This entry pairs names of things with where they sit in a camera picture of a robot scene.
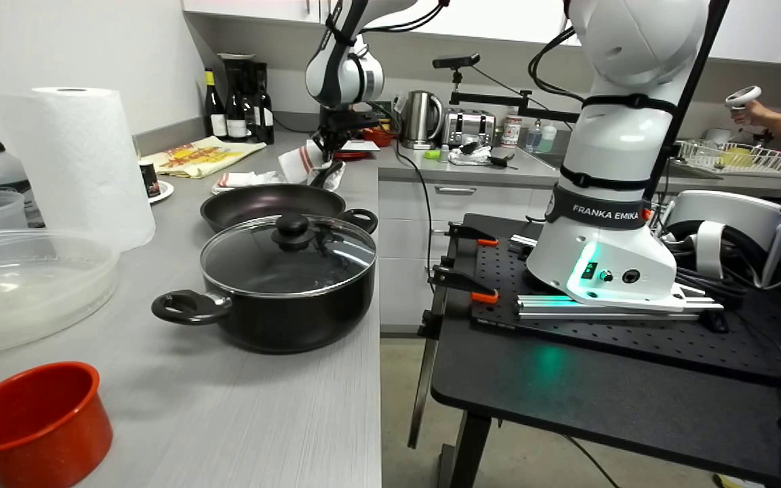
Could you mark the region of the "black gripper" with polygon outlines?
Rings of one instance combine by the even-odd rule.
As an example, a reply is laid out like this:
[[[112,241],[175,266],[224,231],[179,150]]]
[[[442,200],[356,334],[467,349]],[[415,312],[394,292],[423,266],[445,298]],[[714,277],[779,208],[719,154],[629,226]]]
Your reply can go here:
[[[320,110],[320,146],[324,154],[334,154],[345,146],[345,142],[358,129],[358,119],[350,108],[323,108]]]

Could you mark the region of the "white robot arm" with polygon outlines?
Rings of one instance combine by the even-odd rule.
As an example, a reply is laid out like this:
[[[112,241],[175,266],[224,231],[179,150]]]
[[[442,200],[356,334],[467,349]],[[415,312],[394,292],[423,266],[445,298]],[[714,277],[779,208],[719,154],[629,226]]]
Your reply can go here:
[[[567,0],[594,67],[526,268],[575,300],[678,310],[648,189],[701,60],[708,0]]]

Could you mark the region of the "person hand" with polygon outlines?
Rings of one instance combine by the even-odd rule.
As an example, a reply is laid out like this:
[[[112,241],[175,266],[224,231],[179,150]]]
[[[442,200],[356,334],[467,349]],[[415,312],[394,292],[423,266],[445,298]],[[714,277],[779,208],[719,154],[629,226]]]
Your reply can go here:
[[[746,128],[768,129],[779,119],[779,113],[760,101],[747,101],[733,108],[733,119]]]

